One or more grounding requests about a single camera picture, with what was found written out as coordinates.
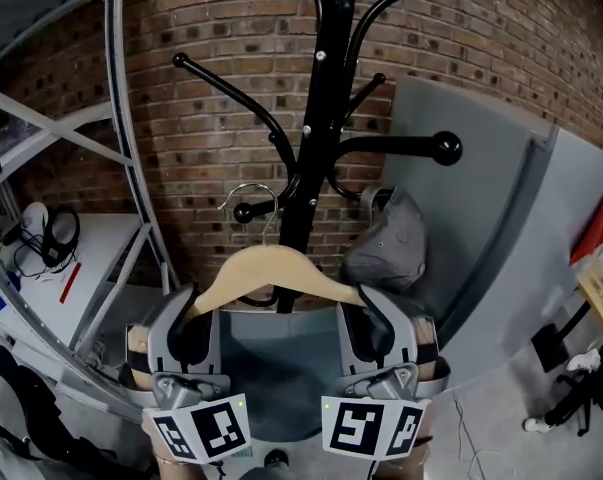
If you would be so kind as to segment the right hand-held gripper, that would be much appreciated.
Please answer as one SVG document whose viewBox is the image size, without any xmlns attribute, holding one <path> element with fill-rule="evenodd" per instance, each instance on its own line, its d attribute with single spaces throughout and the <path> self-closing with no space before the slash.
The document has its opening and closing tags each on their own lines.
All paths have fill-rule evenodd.
<svg viewBox="0 0 603 480">
<path fill-rule="evenodd" d="M 357 375 L 339 378 L 334 394 L 321 398 L 322 446 L 345 456 L 408 456 L 427 442 L 419 432 L 432 398 L 447 388 L 450 367 L 440 357 L 434 377 L 421 380 L 412 363 L 416 331 L 398 298 L 366 285 L 359 295 L 366 306 L 355 325 L 355 354 L 336 305 L 342 373 Z M 370 369 L 380 370 L 363 373 Z"/>
</svg>

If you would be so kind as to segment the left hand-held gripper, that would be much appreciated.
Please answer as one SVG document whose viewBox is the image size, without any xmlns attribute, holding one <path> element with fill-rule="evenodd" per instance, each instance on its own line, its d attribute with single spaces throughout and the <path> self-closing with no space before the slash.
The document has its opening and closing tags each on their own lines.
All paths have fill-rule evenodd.
<svg viewBox="0 0 603 480">
<path fill-rule="evenodd" d="M 152 390 L 129 393 L 147 409 L 171 456 L 215 463 L 250 446 L 243 394 L 221 371 L 219 312 L 186 320 L 198 295 L 193 284 L 164 295 L 147 320 Z"/>
</svg>

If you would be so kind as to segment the blue-grey garment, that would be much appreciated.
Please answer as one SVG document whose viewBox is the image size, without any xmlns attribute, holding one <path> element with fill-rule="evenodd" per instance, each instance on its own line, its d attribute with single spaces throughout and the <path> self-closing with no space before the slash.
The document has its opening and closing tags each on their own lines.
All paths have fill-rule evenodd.
<svg viewBox="0 0 603 480">
<path fill-rule="evenodd" d="M 427 318 L 420 305 L 386 294 L 398 298 L 412 324 Z M 342 305 L 354 354 L 364 307 Z M 317 435 L 321 397 L 334 394 L 339 378 L 357 375 L 342 373 L 336 305 L 289 314 L 227 311 L 220 321 L 221 370 L 232 393 L 246 397 L 252 437 L 293 443 Z"/>
</svg>

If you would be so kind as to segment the wooden clothes hanger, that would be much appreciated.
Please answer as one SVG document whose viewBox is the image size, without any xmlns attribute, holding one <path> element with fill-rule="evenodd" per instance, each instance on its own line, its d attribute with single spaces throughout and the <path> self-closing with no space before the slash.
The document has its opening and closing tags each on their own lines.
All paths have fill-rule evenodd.
<svg viewBox="0 0 603 480">
<path fill-rule="evenodd" d="M 364 307 L 356 288 L 337 282 L 302 252 L 278 244 L 262 243 L 231 255 L 211 286 L 200 294 L 184 316 L 190 321 L 266 285 Z"/>
</svg>

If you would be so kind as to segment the person's left forearm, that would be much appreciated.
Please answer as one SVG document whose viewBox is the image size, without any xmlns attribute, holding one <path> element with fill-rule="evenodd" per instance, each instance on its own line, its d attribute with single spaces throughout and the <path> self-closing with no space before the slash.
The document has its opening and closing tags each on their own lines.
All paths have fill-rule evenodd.
<svg viewBox="0 0 603 480">
<path fill-rule="evenodd" d="M 142 412 L 141 427 L 150 438 L 161 480 L 208 480 L 199 465 L 181 463 L 171 456 L 147 409 Z"/>
</svg>

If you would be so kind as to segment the person's right forearm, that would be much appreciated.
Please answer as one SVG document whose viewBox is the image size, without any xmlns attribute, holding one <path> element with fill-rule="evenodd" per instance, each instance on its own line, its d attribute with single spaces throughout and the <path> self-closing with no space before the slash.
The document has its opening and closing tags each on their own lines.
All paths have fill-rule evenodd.
<svg viewBox="0 0 603 480">
<path fill-rule="evenodd" d="M 431 437 L 419 438 L 407 457 L 381 462 L 372 480 L 424 480 Z"/>
</svg>

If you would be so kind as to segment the person's left hand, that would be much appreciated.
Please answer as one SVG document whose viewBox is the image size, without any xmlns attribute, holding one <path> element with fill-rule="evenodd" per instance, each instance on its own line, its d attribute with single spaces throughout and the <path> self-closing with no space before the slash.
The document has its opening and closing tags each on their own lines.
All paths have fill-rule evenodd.
<svg viewBox="0 0 603 480">
<path fill-rule="evenodd" d="M 151 391 L 152 380 L 148 362 L 149 330 L 141 325 L 126 327 L 126 362 L 129 366 L 136 389 Z"/>
</svg>

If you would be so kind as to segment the person's right hand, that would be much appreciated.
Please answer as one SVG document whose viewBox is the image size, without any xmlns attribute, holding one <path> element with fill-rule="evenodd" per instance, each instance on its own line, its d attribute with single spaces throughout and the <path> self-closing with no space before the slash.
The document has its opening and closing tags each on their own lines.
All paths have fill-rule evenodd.
<svg viewBox="0 0 603 480">
<path fill-rule="evenodd" d="M 439 355 L 436 332 L 431 321 L 418 317 L 413 321 L 417 341 L 417 365 L 421 381 L 433 380 Z"/>
</svg>

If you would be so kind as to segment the grey cap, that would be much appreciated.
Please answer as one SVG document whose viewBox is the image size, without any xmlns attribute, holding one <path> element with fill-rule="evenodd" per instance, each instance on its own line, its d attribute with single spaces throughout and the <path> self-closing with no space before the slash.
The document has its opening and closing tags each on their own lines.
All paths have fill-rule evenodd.
<svg viewBox="0 0 603 480">
<path fill-rule="evenodd" d="M 348 249 L 340 279 L 395 294 L 404 294 L 426 269 L 427 230 L 420 208 L 405 191 L 395 188 L 385 204 L 381 189 L 368 187 L 361 194 L 369 227 Z"/>
</svg>

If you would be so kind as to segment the white metal shelf rack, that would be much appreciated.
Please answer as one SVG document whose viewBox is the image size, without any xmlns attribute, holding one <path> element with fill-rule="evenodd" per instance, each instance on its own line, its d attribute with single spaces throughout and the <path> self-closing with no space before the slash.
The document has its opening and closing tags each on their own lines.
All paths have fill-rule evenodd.
<svg viewBox="0 0 603 480">
<path fill-rule="evenodd" d="M 19 338 L 34 352 L 27 362 L 51 367 L 67 396 L 140 421 L 142 407 L 119 381 L 86 361 L 97 332 L 132 273 L 145 245 L 150 246 L 164 291 L 179 285 L 152 207 L 138 153 L 129 106 L 123 45 L 123 0 L 104 0 L 105 59 L 110 100 L 54 121 L 0 92 L 0 109 L 38 127 L 3 160 L 0 183 L 34 155 L 65 139 L 120 164 L 132 192 L 135 213 L 82 214 L 77 262 L 82 267 L 64 304 L 59 303 L 69 269 L 50 281 L 24 280 L 17 289 L 0 263 L 0 294 L 7 315 L 0 335 Z"/>
</svg>

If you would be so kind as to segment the red flat strip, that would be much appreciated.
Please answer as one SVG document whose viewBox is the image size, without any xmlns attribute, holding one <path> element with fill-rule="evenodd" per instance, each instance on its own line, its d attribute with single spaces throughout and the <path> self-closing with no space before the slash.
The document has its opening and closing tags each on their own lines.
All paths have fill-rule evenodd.
<svg viewBox="0 0 603 480">
<path fill-rule="evenodd" d="M 67 299 L 67 297 L 69 295 L 69 292 L 70 292 L 70 290 L 71 290 L 71 288 L 72 288 L 72 286 L 73 286 L 73 284 L 75 282 L 75 279 L 76 279 L 76 277 L 77 277 L 77 275 L 78 275 L 81 267 L 82 267 L 82 263 L 81 262 L 74 262 L 72 264 L 72 270 L 70 271 L 69 276 L 65 280 L 65 284 L 63 286 L 63 290 L 62 290 L 61 295 L 59 297 L 59 303 L 60 304 L 64 304 L 65 303 L 65 301 L 66 301 L 66 299 Z"/>
</svg>

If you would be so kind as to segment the black and white headset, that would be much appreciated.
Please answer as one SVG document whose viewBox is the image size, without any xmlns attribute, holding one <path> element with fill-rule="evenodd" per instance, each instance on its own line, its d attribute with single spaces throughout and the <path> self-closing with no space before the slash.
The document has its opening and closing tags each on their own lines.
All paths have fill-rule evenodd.
<svg viewBox="0 0 603 480">
<path fill-rule="evenodd" d="M 0 259 L 20 279 L 60 274 L 77 262 L 81 220 L 70 206 L 29 204 L 0 237 Z"/>
</svg>

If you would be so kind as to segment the grey refrigerator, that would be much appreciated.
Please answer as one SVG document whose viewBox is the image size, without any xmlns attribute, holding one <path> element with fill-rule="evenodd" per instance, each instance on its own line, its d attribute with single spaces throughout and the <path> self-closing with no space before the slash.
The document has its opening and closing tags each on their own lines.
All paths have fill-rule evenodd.
<svg viewBox="0 0 603 480">
<path fill-rule="evenodd" d="M 412 292 L 458 387 L 508 362 L 575 289 L 571 251 L 603 197 L 603 150 L 495 97 L 401 78 L 392 134 L 442 131 L 462 143 L 457 163 L 390 156 L 383 177 L 424 217 L 426 267 Z"/>
</svg>

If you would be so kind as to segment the black floor mat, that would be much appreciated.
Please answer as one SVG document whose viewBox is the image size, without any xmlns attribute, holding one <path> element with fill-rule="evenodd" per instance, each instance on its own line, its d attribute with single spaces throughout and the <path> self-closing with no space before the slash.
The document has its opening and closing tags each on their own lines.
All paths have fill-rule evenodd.
<svg viewBox="0 0 603 480">
<path fill-rule="evenodd" d="M 542 327 L 531 339 L 543 371 L 549 373 L 566 363 L 570 355 L 564 339 L 571 332 L 568 325 L 559 328 L 551 323 Z"/>
</svg>

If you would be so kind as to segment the light wooden desk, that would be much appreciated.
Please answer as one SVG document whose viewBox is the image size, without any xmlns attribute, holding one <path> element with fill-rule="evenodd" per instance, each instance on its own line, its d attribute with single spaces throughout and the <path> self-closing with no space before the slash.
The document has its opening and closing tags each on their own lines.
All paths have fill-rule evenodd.
<svg viewBox="0 0 603 480">
<path fill-rule="evenodd" d="M 596 317 L 599 327 L 603 330 L 603 300 L 600 296 L 602 280 L 603 262 L 600 259 L 592 260 L 577 275 L 576 288 L 561 306 L 568 317 L 564 325 L 569 326 L 570 333 L 588 314 Z"/>
</svg>

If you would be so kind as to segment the black swivel chair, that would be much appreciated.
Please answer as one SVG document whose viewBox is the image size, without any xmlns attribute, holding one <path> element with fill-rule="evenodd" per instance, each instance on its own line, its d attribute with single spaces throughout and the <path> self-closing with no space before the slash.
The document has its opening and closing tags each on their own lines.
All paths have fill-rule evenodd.
<svg viewBox="0 0 603 480">
<path fill-rule="evenodd" d="M 559 383 L 566 383 L 570 391 L 557 403 L 555 412 L 555 425 L 562 425 L 570 419 L 580 408 L 583 408 L 584 425 L 577 432 L 582 437 L 590 430 L 592 406 L 598 406 L 603 411 L 603 374 L 598 372 L 568 376 L 565 374 L 557 377 Z"/>
</svg>

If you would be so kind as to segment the black coat rack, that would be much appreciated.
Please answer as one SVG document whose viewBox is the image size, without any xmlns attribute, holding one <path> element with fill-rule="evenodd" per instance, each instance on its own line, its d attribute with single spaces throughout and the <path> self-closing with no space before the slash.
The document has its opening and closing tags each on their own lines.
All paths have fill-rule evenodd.
<svg viewBox="0 0 603 480">
<path fill-rule="evenodd" d="M 282 209 L 280 242 L 300 252 L 307 249 L 315 216 L 315 206 L 323 184 L 328 183 L 349 200 L 359 194 L 342 187 L 336 180 L 337 161 L 353 152 L 385 153 L 430 157 L 437 164 L 451 166 L 463 153 L 460 139 L 451 132 L 431 137 L 355 137 L 341 138 L 346 121 L 357 107 L 385 81 L 381 73 L 358 93 L 352 91 L 361 46 L 365 35 L 388 7 L 400 0 L 378 0 L 355 21 L 355 0 L 314 0 L 317 37 L 303 122 L 300 149 L 297 153 L 275 118 L 247 94 L 224 81 L 186 54 L 173 58 L 176 67 L 196 75 L 214 88 L 250 110 L 269 129 L 269 140 L 286 166 L 289 177 L 283 192 L 272 203 L 241 203 L 235 210 L 240 222 L 257 216 L 274 214 Z"/>
</svg>

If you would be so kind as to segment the red diamond paper decoration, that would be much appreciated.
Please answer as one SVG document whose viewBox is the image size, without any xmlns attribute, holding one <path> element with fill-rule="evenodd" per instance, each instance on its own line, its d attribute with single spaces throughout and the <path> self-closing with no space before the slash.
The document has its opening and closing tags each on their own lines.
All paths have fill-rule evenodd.
<svg viewBox="0 0 603 480">
<path fill-rule="evenodd" d="M 603 244 L 603 195 L 571 250 L 569 265 L 575 265 Z"/>
</svg>

